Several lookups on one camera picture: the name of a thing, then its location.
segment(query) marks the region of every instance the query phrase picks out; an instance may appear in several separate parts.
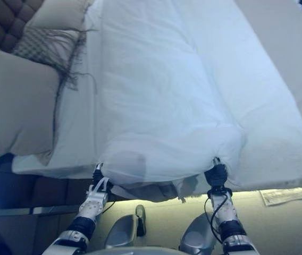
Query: white bed sheet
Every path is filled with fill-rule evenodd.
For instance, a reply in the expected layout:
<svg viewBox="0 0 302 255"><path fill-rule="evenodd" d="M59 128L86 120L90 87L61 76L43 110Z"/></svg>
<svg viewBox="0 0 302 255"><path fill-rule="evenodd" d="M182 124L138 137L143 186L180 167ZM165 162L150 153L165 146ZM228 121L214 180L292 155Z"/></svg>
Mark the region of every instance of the white bed sheet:
<svg viewBox="0 0 302 255"><path fill-rule="evenodd" d="M100 22L101 3L97 0L90 7L86 14L87 24L94 21L97 25ZM249 190L302 177L301 116L287 86L242 12L233 0L179 0L177 4L207 72L214 75L230 110L248 134L241 158L239 179L242 187L237 189ZM91 40L90 45L86 44L86 59L91 59L94 66L88 68L88 72L96 77L99 84L100 33L90 32L88 42ZM84 84L87 86L81 86L81 80L86 80ZM66 89L60 117L62 129L50 164L44 167L34 156L15 157L13 171L51 177L90 178L105 143L104 136L100 135L103 133L97 105L100 98L95 91L95 84L86 76L79 78L79 91ZM268 101L272 96L270 91L276 97ZM286 148L296 151L285 152ZM291 160L287 160L289 155L293 155ZM204 177L196 179L199 183L195 193L206 192ZM174 184L180 188L181 183L175 181Z"/></svg>
<svg viewBox="0 0 302 255"><path fill-rule="evenodd" d="M207 71L246 133L237 189L297 181L302 117L242 11L234 0L177 3ZM204 176L197 179L195 193L206 191Z"/></svg>
<svg viewBox="0 0 302 255"><path fill-rule="evenodd" d="M66 87L61 95L58 116L58 141L47 166L42 165L34 155L17 156L13 161L13 172L17 174L38 174L55 178L91 178L97 163L100 138L97 137L97 93L100 80L101 35L100 14L102 1L95 3L85 15L86 44L82 47L80 61L73 63L72 70L89 75L79 75L78 90Z"/></svg>

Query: floor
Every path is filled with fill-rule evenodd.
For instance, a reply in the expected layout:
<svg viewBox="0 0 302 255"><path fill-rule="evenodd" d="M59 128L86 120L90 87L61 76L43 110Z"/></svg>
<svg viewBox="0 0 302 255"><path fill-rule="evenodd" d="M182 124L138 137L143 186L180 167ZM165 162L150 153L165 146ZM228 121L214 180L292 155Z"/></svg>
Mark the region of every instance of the floor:
<svg viewBox="0 0 302 255"><path fill-rule="evenodd" d="M186 203L177 199L161 203L140 200L117 202L101 216L88 251L102 249L115 221L133 214L138 204L146 208L147 234L138 238L137 246L176 249L191 221L203 213L205 199L203 195L187 199ZM261 255L302 255L302 200L266 207L259 191L254 191L234 193L233 202ZM73 217L74 214L0 217L0 241L10 247L13 255L40 255L68 227ZM216 245L212 254L222 254L220 245Z"/></svg>
<svg viewBox="0 0 302 255"><path fill-rule="evenodd" d="M142 204L147 214L147 235L139 237L139 245L177 248L182 234L191 221L203 212L206 196L188 199L186 203L174 199L162 203L148 201L117 202L105 213L90 244L90 250L101 249L105 238L121 216L133 214ZM302 255L302 200L265 207L258 191L238 192L233 202L248 235L260 254ZM222 254L216 245L213 255Z"/></svg>

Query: white duvet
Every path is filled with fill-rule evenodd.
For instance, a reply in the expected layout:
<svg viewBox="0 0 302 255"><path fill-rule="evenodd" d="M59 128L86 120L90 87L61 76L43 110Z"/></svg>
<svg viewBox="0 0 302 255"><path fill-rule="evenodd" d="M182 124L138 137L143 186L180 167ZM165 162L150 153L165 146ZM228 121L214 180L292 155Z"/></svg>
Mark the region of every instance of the white duvet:
<svg viewBox="0 0 302 255"><path fill-rule="evenodd" d="M102 17L103 174L115 184L172 181L219 157L236 176L242 129L172 1L107 0Z"/></svg>
<svg viewBox="0 0 302 255"><path fill-rule="evenodd" d="M103 161L116 184L173 181L179 194L198 175L199 194L218 156L243 189L302 177L301 115L233 0L97 0L86 19L97 86L64 96L50 165L16 157L14 172L90 178Z"/></svg>

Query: bed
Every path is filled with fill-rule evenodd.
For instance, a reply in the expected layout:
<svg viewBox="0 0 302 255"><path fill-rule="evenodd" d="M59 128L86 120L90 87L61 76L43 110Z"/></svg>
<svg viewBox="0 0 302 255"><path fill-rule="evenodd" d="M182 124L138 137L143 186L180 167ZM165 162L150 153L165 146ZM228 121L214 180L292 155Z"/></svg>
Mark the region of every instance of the bed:
<svg viewBox="0 0 302 255"><path fill-rule="evenodd" d="M151 201L183 198L208 190L203 171L216 156L211 142L235 191L302 186L302 11L293 1L97 0L84 24L86 43L72 70L87 75L78 76L77 90L65 86L58 99L52 157L44 166L35 155L16 156L14 173L88 179L103 162L109 166L103 174L116 184L113 193ZM146 79L152 73L147 68L157 75ZM162 69L169 75L162 76ZM126 82L126 75L133 79ZM203 85L186 90L184 83L193 78ZM155 87L167 79L168 90ZM162 96L173 101L169 105ZM188 112L183 98L197 98L190 104L195 110ZM141 117L159 118L138 122L136 105L144 104L163 107L143 109ZM211 121L202 121L205 116ZM163 127L159 120L171 121ZM148 129L141 130L145 123ZM195 129L191 136L164 143L188 126ZM214 135L204 136L207 127ZM133 144L136 136L126 130L142 138ZM147 164L136 156L139 150L148 153Z"/></svg>

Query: white pillow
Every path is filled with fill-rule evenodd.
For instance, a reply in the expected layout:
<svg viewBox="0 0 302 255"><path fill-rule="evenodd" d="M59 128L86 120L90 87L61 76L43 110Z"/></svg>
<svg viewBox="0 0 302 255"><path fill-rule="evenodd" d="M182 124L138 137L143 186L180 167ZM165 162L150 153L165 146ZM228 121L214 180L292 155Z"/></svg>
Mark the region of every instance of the white pillow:
<svg viewBox="0 0 302 255"><path fill-rule="evenodd" d="M115 184L177 180L214 157L235 173L243 132L172 1L138 3L107 0L103 9L103 174Z"/></svg>
<svg viewBox="0 0 302 255"><path fill-rule="evenodd" d="M94 0L45 0L27 27L80 30L84 14Z"/></svg>

